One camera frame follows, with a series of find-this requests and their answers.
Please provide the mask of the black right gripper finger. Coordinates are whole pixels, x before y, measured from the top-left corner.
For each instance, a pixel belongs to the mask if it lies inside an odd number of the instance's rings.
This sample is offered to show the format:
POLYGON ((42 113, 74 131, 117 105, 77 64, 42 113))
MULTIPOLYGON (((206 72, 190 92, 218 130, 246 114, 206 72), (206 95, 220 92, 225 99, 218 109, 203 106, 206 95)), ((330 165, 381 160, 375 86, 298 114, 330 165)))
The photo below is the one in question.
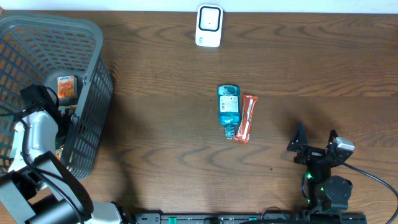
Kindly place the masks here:
POLYGON ((337 137, 338 137, 338 133, 337 133, 337 131, 335 130, 335 129, 332 129, 331 131, 330 131, 330 135, 329 135, 329 138, 328 138, 328 144, 327 144, 327 148, 335 148, 336 147, 336 139, 337 139, 337 137))
POLYGON ((297 129, 290 140, 287 151, 289 152, 300 152, 303 151, 305 147, 308 146, 307 134, 302 123, 297 125, 297 129))

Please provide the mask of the red snack bar wrapper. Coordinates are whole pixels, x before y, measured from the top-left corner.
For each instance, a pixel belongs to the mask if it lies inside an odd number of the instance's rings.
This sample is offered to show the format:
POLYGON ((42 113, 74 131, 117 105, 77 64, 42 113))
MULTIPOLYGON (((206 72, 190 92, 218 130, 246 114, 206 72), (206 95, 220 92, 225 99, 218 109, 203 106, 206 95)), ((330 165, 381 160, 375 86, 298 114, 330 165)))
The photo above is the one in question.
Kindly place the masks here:
POLYGON ((248 94, 243 95, 243 110, 242 110, 241 124, 239 125, 238 131, 233 138, 234 141, 241 142, 244 144, 249 143, 251 126, 252 126, 252 117, 257 100, 258 100, 257 96, 248 95, 248 94))

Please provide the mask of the teal mouthwash bottle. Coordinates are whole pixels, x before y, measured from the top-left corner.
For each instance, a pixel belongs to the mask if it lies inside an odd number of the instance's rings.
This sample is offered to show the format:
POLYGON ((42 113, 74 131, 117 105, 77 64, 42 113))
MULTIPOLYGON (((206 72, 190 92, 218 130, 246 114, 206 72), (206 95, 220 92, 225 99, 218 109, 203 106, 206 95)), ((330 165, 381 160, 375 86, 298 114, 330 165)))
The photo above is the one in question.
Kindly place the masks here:
POLYGON ((217 89, 218 119, 224 127, 226 139, 234 138, 236 126, 240 124, 240 88, 237 85, 220 85, 217 89))

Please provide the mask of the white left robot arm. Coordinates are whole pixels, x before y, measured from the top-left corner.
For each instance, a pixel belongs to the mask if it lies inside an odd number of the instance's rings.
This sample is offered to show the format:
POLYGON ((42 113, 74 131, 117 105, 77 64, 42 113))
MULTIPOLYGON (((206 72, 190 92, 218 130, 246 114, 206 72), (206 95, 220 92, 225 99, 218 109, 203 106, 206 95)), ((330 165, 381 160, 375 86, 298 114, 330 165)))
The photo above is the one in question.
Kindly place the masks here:
POLYGON ((115 203, 94 202, 57 159, 55 141, 62 116, 49 88, 21 90, 26 109, 16 120, 16 155, 1 177, 1 203, 17 223, 128 223, 115 203))

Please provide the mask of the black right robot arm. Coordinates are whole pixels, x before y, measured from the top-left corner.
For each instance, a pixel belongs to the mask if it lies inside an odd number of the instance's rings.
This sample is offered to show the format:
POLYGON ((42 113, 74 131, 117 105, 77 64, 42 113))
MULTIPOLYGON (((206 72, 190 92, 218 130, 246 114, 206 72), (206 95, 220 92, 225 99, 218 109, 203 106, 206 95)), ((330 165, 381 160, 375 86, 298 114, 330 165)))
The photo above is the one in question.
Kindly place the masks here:
POLYGON ((302 180, 302 193, 309 199, 309 214, 338 213, 348 209, 352 183, 341 176, 332 175, 331 169, 342 165, 354 153, 354 149, 353 142, 339 136, 334 129, 330 131, 326 147, 310 146, 303 124, 297 125, 287 150, 297 154, 294 157, 296 164, 307 167, 302 180))

